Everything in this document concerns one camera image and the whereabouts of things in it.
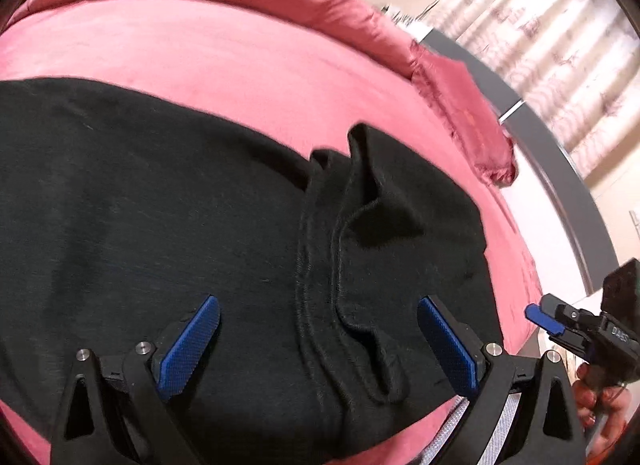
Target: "black garment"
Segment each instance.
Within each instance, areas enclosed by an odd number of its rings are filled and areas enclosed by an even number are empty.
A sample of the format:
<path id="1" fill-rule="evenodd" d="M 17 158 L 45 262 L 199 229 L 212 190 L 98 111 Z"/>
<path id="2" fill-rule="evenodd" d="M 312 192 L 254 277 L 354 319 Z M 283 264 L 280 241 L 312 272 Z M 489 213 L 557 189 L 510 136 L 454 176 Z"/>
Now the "black garment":
<path id="1" fill-rule="evenodd" d="M 0 398 L 48 435 L 78 348 L 124 353 L 209 292 L 220 332 L 171 406 L 212 463 L 321 463 L 446 401 L 418 299 L 502 342 L 478 209 L 380 131 L 349 140 L 306 161 L 106 84 L 0 83 Z"/>

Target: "floral curtain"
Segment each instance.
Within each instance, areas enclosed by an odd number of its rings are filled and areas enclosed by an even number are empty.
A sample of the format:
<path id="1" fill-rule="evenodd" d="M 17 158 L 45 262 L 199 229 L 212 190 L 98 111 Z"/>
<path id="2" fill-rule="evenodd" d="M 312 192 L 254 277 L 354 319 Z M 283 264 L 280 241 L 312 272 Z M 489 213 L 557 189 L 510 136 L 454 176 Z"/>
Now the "floral curtain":
<path id="1" fill-rule="evenodd" d="M 615 0 L 441 0 L 425 21 L 500 74 L 583 177 L 640 136 L 640 41 Z"/>

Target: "curtain fold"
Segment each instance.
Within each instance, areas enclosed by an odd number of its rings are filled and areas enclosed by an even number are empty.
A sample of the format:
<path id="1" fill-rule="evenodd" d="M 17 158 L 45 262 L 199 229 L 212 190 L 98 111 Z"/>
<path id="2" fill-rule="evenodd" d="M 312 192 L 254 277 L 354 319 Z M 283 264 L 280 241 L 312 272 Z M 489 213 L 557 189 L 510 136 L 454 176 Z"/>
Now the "curtain fold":
<path id="1" fill-rule="evenodd" d="M 511 85 L 583 177 L 640 126 L 640 40 L 615 0 L 441 0 L 425 21 Z"/>

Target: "silver bolt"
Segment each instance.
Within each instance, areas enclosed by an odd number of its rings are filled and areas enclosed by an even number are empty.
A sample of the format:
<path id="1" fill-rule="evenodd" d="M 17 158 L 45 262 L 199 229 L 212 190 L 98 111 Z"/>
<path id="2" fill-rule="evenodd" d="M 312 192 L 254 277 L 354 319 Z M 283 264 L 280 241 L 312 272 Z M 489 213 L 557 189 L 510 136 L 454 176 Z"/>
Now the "silver bolt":
<path id="1" fill-rule="evenodd" d="M 138 355 L 146 355 L 151 351 L 151 344 L 148 342 L 138 342 L 136 344 L 136 353 Z"/>
<path id="2" fill-rule="evenodd" d="M 500 347 L 500 344 L 496 344 L 495 342 L 489 342 L 486 345 L 486 352 L 497 357 L 498 355 L 502 355 L 502 347 Z"/>
<path id="3" fill-rule="evenodd" d="M 81 362 L 84 362 L 90 356 L 91 356 L 91 350 L 78 350 L 78 353 L 76 353 L 76 359 L 78 359 Z"/>
<path id="4" fill-rule="evenodd" d="M 554 350 L 546 352 L 546 358 L 548 358 L 554 364 L 560 362 L 560 360 L 561 360 L 560 353 L 558 353 L 557 351 L 554 351 Z"/>

